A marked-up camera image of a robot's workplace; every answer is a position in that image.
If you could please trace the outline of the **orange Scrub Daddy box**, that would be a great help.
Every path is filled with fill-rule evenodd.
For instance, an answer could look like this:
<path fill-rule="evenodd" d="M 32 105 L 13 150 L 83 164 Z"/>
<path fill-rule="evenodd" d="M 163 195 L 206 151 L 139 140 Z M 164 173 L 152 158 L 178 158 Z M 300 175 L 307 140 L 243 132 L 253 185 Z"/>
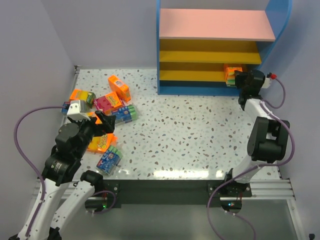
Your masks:
<path fill-rule="evenodd" d="M 113 133 L 108 133 L 103 136 L 93 137 L 92 141 L 87 147 L 87 151 L 92 153 L 104 153 L 109 146 L 115 146 L 117 137 Z"/>

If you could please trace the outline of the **blue sponge pack front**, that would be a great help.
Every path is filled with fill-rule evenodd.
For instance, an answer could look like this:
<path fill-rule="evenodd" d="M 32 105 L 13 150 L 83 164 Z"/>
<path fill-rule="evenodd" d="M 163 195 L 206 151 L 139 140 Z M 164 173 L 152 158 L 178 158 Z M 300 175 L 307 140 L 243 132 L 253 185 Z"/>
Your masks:
<path fill-rule="evenodd" d="M 103 174 L 111 175 L 122 158 L 123 154 L 118 148 L 109 146 L 97 163 L 96 168 Z"/>

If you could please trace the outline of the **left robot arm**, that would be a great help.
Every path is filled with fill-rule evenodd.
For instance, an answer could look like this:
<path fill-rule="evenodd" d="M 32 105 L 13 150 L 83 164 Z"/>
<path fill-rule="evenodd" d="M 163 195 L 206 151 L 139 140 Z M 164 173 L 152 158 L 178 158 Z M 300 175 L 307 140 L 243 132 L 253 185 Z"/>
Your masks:
<path fill-rule="evenodd" d="M 92 170 L 83 172 L 68 198 L 64 193 L 81 166 L 81 160 L 94 137 L 112 134 L 116 116 L 96 111 L 95 116 L 84 115 L 77 120 L 69 116 L 69 123 L 60 127 L 50 156 L 42 172 L 37 171 L 41 186 L 31 212 L 19 233 L 12 240 L 60 240 L 66 226 L 88 198 L 107 193 L 115 203 L 117 195 L 105 189 L 103 176 Z"/>

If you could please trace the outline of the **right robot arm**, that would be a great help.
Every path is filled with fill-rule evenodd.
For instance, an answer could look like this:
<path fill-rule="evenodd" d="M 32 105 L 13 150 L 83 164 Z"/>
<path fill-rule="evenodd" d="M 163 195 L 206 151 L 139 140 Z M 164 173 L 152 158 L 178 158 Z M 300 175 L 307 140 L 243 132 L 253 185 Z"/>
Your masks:
<path fill-rule="evenodd" d="M 272 81 L 277 81 L 282 88 L 282 101 L 278 106 L 272 105 L 260 95 L 261 89 L 267 89 Z M 250 183 L 260 169 L 274 166 L 276 161 L 285 157 L 290 123 L 275 116 L 268 108 L 279 109 L 286 99 L 285 87 L 274 73 L 265 75 L 259 70 L 236 70 L 234 83 L 240 90 L 238 104 L 254 120 L 254 124 L 247 142 L 246 157 L 225 174 L 224 180 L 227 186 L 244 186 Z"/>

